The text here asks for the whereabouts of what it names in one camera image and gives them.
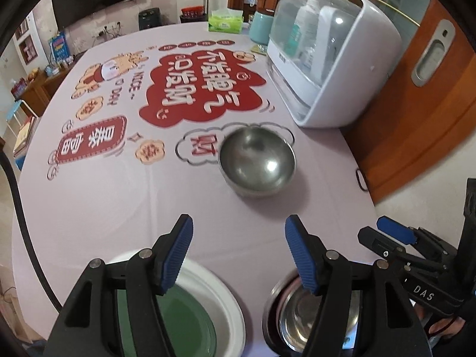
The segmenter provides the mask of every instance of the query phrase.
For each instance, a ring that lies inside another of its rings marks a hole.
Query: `finger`
[[[415,313],[419,320],[422,320],[423,318],[425,318],[425,309],[423,308],[423,306],[416,303],[415,306],[413,306],[413,308],[415,309]]]
[[[451,318],[445,318],[444,320],[440,320],[436,322],[432,327],[430,327],[429,334],[436,333],[446,327],[450,322]],[[465,320],[458,317],[455,322],[453,322],[448,329],[445,329],[443,332],[440,333],[441,336],[454,336],[455,334],[458,334],[460,330],[463,328],[465,325]]]

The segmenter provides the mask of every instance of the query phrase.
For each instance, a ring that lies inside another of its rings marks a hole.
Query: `orange wooden door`
[[[413,68],[442,19],[455,26],[454,41],[430,80],[417,87]],[[444,158],[475,127],[475,53],[447,10],[431,0],[393,75],[347,130],[346,141],[378,202]]]

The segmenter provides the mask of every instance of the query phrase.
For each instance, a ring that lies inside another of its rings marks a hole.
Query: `silver door handle recess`
[[[453,23],[446,19],[441,20],[412,71],[412,81],[417,87],[425,85],[433,76],[448,53],[455,35],[456,30]]]

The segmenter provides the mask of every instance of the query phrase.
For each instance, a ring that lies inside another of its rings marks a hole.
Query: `metal screw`
[[[142,259],[147,259],[152,256],[152,250],[150,248],[145,248],[139,252],[139,257]]]
[[[386,260],[379,259],[377,261],[377,267],[381,270],[386,270],[387,268],[389,268],[389,263]]]
[[[337,260],[339,259],[339,252],[330,249],[325,253],[325,257],[330,260]]]
[[[91,268],[98,268],[102,263],[102,260],[101,259],[93,259],[92,261],[90,261],[90,267]]]

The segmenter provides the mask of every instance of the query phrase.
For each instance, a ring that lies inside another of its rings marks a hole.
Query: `mug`
[[[249,38],[255,43],[267,46],[274,17],[256,12],[249,29]]]

